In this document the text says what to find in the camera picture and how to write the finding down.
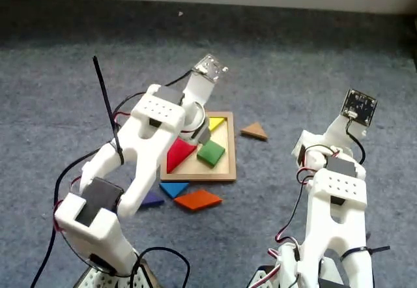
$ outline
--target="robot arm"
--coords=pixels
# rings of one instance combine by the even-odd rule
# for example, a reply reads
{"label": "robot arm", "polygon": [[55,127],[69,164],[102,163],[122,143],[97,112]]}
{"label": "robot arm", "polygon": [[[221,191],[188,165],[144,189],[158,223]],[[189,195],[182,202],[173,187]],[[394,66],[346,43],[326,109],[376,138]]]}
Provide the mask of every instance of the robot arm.
{"label": "robot arm", "polygon": [[309,193],[305,241],[301,246],[296,241],[281,245],[276,274],[252,281],[250,288],[271,287],[263,285],[268,277],[273,287],[347,287],[334,261],[324,256],[327,249],[342,257],[350,288],[373,286],[369,252],[346,253],[366,248],[366,171],[353,158],[350,146],[366,136],[376,105],[374,98],[350,90],[340,115],[323,135],[302,132],[292,154],[299,172],[308,171],[312,178],[300,181]]}
{"label": "robot arm", "polygon": [[136,163],[127,191],[103,178],[121,165],[115,140],[83,166],[80,193],[69,193],[55,219],[76,251],[112,274],[129,275],[136,252],[121,231],[119,217],[132,216],[151,188],[162,158],[177,137],[191,144],[210,139],[204,104],[227,72],[212,55],[193,67],[183,92],[151,85],[117,133],[123,158]]}

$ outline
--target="tangram piece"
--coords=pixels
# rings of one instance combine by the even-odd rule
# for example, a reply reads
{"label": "tangram piece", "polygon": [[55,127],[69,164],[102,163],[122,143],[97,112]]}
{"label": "tangram piece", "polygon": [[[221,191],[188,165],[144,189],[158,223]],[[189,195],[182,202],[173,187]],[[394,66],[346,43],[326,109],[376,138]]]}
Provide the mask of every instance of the tangram piece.
{"label": "tangram piece", "polygon": [[263,130],[262,126],[259,124],[259,122],[255,122],[248,127],[243,128],[240,131],[241,134],[251,136],[257,139],[261,140],[267,140],[268,135]]}
{"label": "tangram piece", "polygon": [[224,122],[224,117],[211,117],[210,118],[210,125],[208,126],[208,129],[210,131],[213,131],[217,126],[219,126],[221,123]]}
{"label": "tangram piece", "polygon": [[167,154],[167,173],[179,166],[196,148],[177,138]]}
{"label": "tangram piece", "polygon": [[225,149],[214,141],[209,140],[197,153],[197,159],[206,162],[211,167],[216,166]]}
{"label": "tangram piece", "polygon": [[140,206],[140,209],[147,208],[147,207],[157,207],[158,205],[161,205],[165,201],[156,193],[153,191],[149,191],[144,200],[142,201],[142,204]]}
{"label": "tangram piece", "polygon": [[171,198],[176,198],[188,187],[187,182],[161,182],[162,190]]}
{"label": "tangram piece", "polygon": [[174,201],[191,211],[197,211],[218,205],[223,201],[223,199],[220,199],[217,195],[211,194],[205,190],[199,190],[197,192],[175,198]]}

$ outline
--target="metal base plate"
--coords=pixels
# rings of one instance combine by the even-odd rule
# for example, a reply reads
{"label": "metal base plate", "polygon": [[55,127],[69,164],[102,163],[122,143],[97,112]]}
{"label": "metal base plate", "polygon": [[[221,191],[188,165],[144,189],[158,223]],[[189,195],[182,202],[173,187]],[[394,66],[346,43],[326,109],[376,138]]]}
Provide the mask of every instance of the metal base plate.
{"label": "metal base plate", "polygon": [[[118,278],[88,268],[74,285],[74,288],[129,288],[129,278]],[[141,263],[134,280],[135,288],[161,288],[146,262]]]}

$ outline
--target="circuit board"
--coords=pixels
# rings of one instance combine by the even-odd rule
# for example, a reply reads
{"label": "circuit board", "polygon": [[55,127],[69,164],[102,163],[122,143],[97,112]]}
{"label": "circuit board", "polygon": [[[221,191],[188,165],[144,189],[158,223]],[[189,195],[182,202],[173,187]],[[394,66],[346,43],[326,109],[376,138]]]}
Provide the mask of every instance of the circuit board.
{"label": "circuit board", "polygon": [[355,113],[357,116],[353,119],[355,122],[364,126],[369,126],[372,121],[375,108],[378,101],[360,91],[350,89],[341,108],[340,114],[344,117],[351,118],[350,113]]}

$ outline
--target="white plastic bracket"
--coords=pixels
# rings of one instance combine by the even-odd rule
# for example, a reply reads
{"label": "white plastic bracket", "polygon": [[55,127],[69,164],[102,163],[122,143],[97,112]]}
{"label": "white plastic bracket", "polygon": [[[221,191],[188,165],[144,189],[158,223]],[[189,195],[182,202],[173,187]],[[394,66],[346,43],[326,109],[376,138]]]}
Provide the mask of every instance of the white plastic bracket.
{"label": "white plastic bracket", "polygon": [[[366,246],[366,184],[363,180],[327,169],[319,170],[312,180],[308,196],[306,239],[301,245],[298,272],[306,287],[316,288],[319,262],[326,249],[339,256],[347,250]],[[330,202],[343,199],[342,205]],[[335,222],[332,215],[338,217]],[[352,288],[372,286],[372,265],[369,252],[357,252],[343,260]]]}
{"label": "white plastic bracket", "polygon": [[[184,126],[185,110],[176,104],[153,96],[160,85],[151,85],[133,108],[129,119],[117,134],[126,162],[136,161],[136,177],[121,196],[117,214],[126,217],[139,208],[156,178],[162,158]],[[149,119],[161,122],[159,128],[149,124]],[[94,177],[105,177],[120,166],[119,155],[112,145],[104,145],[83,167],[80,190]]]}

